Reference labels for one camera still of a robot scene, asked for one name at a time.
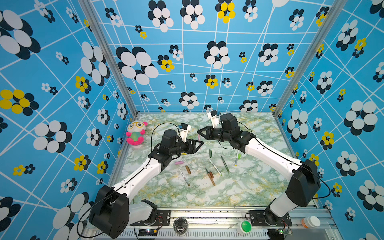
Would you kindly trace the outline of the white pen light green end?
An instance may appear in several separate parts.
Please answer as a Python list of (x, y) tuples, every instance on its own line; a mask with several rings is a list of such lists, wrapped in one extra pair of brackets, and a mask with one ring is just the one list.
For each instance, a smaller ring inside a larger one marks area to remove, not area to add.
[(221, 171), (219, 170), (219, 168), (214, 164), (214, 162), (212, 160), (209, 159), (209, 162), (213, 165), (213, 167), (215, 168), (215, 170), (219, 173), (220, 176), (223, 176), (223, 174), (221, 173)]

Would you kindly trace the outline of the pink white plush toy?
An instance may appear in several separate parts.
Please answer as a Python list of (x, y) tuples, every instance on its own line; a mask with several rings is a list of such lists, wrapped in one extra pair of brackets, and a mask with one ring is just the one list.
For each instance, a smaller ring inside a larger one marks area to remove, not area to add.
[(134, 121), (127, 127), (127, 143), (132, 146), (141, 145), (144, 142), (144, 134), (146, 133), (147, 122)]

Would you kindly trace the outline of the white pen yellow end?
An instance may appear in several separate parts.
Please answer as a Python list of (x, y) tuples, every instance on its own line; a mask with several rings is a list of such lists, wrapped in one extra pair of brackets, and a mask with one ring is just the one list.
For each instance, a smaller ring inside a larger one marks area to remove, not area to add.
[(235, 163), (234, 163), (234, 166), (236, 167), (238, 165), (238, 159), (239, 157), (241, 156), (240, 152), (238, 151), (237, 154), (236, 154), (236, 157), (235, 157)]

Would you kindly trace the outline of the clear glass jar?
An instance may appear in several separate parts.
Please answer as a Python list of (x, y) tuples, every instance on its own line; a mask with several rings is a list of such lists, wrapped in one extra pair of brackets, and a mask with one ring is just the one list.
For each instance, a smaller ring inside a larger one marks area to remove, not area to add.
[(173, 223), (173, 228), (178, 235), (184, 235), (189, 228), (187, 219), (184, 217), (176, 218)]

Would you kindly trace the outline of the white pill bottle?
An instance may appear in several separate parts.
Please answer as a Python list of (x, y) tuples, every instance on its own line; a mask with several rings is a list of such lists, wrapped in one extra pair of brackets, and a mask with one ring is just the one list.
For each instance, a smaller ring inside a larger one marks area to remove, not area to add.
[(306, 229), (317, 228), (321, 225), (321, 221), (316, 216), (309, 216), (301, 219), (301, 225)]

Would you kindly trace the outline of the aluminium front rail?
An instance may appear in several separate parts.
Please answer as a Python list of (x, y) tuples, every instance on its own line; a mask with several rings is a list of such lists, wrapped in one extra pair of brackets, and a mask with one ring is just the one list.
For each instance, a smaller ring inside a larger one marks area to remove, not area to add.
[[(248, 234), (237, 233), (236, 224), (247, 221), (246, 213), (260, 207), (159, 208), (170, 210), (169, 226), (130, 226), (118, 236), (119, 240), (341, 240), (343, 237), (327, 209), (314, 206), (297, 208), (289, 213), (291, 227), (253, 227)], [(316, 216), (321, 225), (306, 229), (301, 219)], [(173, 228), (178, 217), (187, 219), (189, 228), (178, 235)]]

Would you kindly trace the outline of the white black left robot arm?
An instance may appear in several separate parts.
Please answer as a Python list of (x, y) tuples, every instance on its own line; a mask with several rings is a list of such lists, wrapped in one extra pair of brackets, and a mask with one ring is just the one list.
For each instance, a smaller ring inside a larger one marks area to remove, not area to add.
[(182, 153), (195, 154), (203, 144), (199, 140), (182, 138), (174, 130), (166, 130), (161, 142), (136, 171), (120, 183), (102, 187), (98, 191), (90, 210), (89, 222), (112, 239), (120, 236), (128, 225), (155, 222), (157, 205), (148, 200), (133, 204), (132, 200), (173, 159)]

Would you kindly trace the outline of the green push button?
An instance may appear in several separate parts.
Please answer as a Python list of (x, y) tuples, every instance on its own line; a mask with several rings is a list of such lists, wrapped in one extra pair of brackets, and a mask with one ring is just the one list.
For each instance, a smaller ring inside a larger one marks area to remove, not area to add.
[(252, 231), (252, 224), (249, 221), (241, 221), (236, 224), (237, 233), (240, 235), (248, 234)]

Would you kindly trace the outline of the white pen left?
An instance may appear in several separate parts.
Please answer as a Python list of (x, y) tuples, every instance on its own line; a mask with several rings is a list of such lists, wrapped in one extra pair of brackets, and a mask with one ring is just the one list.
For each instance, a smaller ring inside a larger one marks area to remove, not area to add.
[(181, 176), (182, 176), (182, 178), (184, 179), (184, 181), (186, 182), (187, 186), (190, 187), (190, 183), (188, 182), (188, 180), (187, 180), (185, 174), (182, 172), (182, 170), (181, 170), (180, 168), (178, 168), (178, 171), (179, 171), (179, 173), (181, 174)]

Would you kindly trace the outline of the aluminium frame post left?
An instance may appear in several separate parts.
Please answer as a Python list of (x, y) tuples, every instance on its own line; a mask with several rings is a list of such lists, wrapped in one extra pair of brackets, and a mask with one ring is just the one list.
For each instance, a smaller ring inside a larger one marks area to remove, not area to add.
[(133, 120), (136, 120), (138, 116), (138, 110), (134, 104), (134, 101), (132, 97), (130, 96), (130, 93), (128, 91), (128, 87), (123, 79), (123, 76), (119, 70), (118, 64), (116, 63), (112, 50), (110, 49), (107, 39), (102, 31), (102, 26), (100, 25), (96, 12), (93, 10), (92, 3), (90, 1), (86, 0), (79, 0), (79, 4), (87, 18), (87, 20), (90, 22), (91, 27), (93, 29), (93, 33), (95, 35), (95, 38), (102, 49), (103, 55), (106, 58), (106, 61), (109, 65), (109, 68), (114, 75), (114, 78), (117, 82), (118, 87), (121, 90), (121, 93), (124, 97), (124, 99), (127, 102), (127, 105), (131, 111), (131, 114), (133, 116)]

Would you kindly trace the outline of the dark green pen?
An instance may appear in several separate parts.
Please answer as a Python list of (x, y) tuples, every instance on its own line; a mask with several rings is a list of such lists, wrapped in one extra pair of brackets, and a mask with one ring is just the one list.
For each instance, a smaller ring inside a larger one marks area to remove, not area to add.
[(227, 163), (226, 163), (224, 157), (223, 157), (222, 155), (220, 155), (220, 157), (221, 157), (221, 159), (222, 159), (222, 162), (223, 162), (223, 164), (224, 164), (224, 166), (225, 166), (225, 169), (226, 169), (227, 173), (230, 173), (230, 170), (229, 170), (229, 168), (228, 168), (228, 165), (227, 165)]

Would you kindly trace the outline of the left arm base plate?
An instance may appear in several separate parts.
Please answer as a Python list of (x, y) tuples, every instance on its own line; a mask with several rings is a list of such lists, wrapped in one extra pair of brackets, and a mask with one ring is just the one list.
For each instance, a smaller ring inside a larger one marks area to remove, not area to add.
[(143, 221), (136, 221), (130, 226), (169, 226), (171, 220), (171, 211), (157, 209), (154, 213), (151, 213), (149, 218)]

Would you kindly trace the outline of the aluminium frame post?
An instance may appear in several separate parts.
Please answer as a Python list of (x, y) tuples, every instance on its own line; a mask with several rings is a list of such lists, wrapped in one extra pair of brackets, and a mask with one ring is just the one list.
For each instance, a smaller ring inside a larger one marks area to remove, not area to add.
[(96, 12), (93, 10), (92, 3), (90, 1), (86, 0), (79, 0), (79, 4), (87, 18), (87, 20), (90, 22), (91, 27), (93, 29), (93, 33), (95, 35), (95, 38), (102, 49), (103, 55), (106, 58), (106, 61), (109, 65), (109, 68), (114, 75), (114, 78), (117, 82), (118, 87), (121, 90), (121, 93), (124, 97), (124, 99), (127, 102), (127, 105), (131, 111), (131, 114), (133, 116), (133, 120), (136, 120), (138, 116), (138, 110), (134, 104), (134, 101), (132, 97), (130, 96), (130, 93), (128, 91), (128, 87), (123, 79), (123, 76), (119, 70), (118, 64), (116, 63), (112, 50), (110, 49), (107, 39), (102, 31), (102, 26), (100, 25)]
[(282, 94), (282, 97), (277, 103), (277, 107), (273, 112), (275, 119), (278, 119), (278, 115), (282, 111), (284, 106), (287, 104), (294, 87), (299, 83), (301, 77), (303, 76), (309, 64), (315, 57), (318, 47), (323, 43), (325, 37), (328, 35), (329, 31), (333, 27), (335, 21), (339, 17), (346, 3), (347, 0), (337, 0), (334, 1), (334, 3), (332, 4), (327, 19), (324, 21), (324, 23), (316, 33), (313, 41), (311, 42), (309, 48), (307, 49), (306, 53), (304, 54), (302, 60), (298, 65), (294, 77), (288, 83), (284, 93)]

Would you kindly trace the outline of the aluminium frame post right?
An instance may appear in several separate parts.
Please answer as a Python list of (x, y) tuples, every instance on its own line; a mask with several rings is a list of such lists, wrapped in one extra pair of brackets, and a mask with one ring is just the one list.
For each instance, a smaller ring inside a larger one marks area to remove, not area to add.
[(275, 119), (278, 119), (278, 115), (282, 111), (284, 106), (287, 104), (294, 87), (299, 83), (301, 77), (303, 76), (309, 64), (315, 57), (318, 47), (323, 43), (325, 37), (328, 35), (329, 31), (333, 27), (335, 21), (339, 17), (346, 3), (347, 0), (337, 0), (334, 1), (334, 3), (332, 4), (327, 19), (324, 21), (324, 23), (316, 33), (313, 41), (311, 42), (309, 48), (307, 49), (306, 53), (304, 54), (302, 60), (298, 65), (294, 77), (288, 83), (284, 93), (282, 94), (282, 97), (277, 103), (277, 107), (273, 112)]

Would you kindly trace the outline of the brown pen cap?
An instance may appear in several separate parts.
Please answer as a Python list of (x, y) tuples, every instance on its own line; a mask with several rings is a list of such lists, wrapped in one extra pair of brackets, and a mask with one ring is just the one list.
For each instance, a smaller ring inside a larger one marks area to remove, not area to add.
[(189, 168), (189, 166), (186, 166), (186, 170), (187, 170), (187, 172), (188, 172), (189, 175), (192, 173), (191, 170), (190, 170), (190, 168)]

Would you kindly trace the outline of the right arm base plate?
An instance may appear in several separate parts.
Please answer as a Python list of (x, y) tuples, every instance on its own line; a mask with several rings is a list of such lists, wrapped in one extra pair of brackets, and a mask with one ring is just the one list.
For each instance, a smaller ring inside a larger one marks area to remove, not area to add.
[(246, 213), (246, 219), (251, 222), (253, 227), (282, 228), (293, 225), (289, 213), (286, 213), (283, 217), (277, 217), (272, 212), (251, 210)]

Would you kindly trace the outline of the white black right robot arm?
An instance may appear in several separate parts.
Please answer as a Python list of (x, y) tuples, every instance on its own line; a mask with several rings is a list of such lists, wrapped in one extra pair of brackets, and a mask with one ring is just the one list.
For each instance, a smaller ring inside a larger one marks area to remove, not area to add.
[(239, 127), (232, 114), (218, 116), (208, 113), (212, 125), (198, 130), (205, 140), (228, 142), (234, 149), (255, 157), (279, 172), (288, 181), (284, 193), (275, 198), (264, 211), (265, 222), (277, 225), (281, 219), (297, 207), (307, 207), (321, 187), (316, 164), (310, 160), (300, 161), (270, 147), (249, 131)]

